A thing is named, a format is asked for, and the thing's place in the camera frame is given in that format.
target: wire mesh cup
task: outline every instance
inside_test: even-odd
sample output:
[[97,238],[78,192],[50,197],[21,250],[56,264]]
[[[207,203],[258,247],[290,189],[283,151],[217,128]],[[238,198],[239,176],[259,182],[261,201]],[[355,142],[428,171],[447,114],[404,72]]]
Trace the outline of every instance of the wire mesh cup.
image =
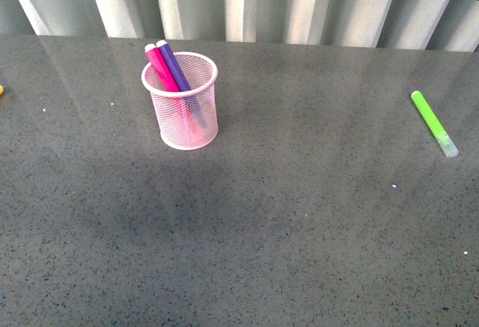
[[151,93],[162,140],[178,150],[194,150],[208,145],[218,133],[218,68],[211,59],[194,52],[175,52],[174,56],[191,91],[166,91],[151,63],[144,67],[141,81]]

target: white curtain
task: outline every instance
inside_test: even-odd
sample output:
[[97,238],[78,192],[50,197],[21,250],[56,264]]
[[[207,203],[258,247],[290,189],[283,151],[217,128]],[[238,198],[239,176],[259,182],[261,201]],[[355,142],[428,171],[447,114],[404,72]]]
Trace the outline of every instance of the white curtain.
[[475,0],[0,0],[0,34],[475,51]]

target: green marker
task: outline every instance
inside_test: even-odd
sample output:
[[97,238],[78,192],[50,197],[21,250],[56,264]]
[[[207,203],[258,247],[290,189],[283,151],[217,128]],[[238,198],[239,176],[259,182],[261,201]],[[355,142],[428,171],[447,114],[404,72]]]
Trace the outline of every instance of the green marker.
[[414,101],[414,104],[416,104],[416,108],[418,108],[446,156],[457,156],[459,151],[457,150],[456,145],[454,145],[448,133],[446,130],[444,130],[444,127],[442,127],[441,123],[436,117],[436,114],[434,114],[434,111],[431,109],[422,93],[420,91],[415,91],[411,94],[411,99]]

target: speckled countertop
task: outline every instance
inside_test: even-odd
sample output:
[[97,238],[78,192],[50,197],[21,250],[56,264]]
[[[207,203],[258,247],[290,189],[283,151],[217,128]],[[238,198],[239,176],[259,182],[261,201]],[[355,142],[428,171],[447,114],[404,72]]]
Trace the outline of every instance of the speckled countertop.
[[0,36],[0,326],[479,326],[478,53],[173,41],[219,67],[184,152],[151,42]]

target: clear marker cap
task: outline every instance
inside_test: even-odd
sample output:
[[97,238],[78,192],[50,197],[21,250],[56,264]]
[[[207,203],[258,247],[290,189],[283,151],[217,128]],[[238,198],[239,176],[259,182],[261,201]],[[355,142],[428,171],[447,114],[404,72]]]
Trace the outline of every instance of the clear marker cap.
[[455,157],[459,154],[456,145],[454,145],[446,131],[439,133],[436,136],[436,140],[439,142],[442,151],[444,151],[447,157]]

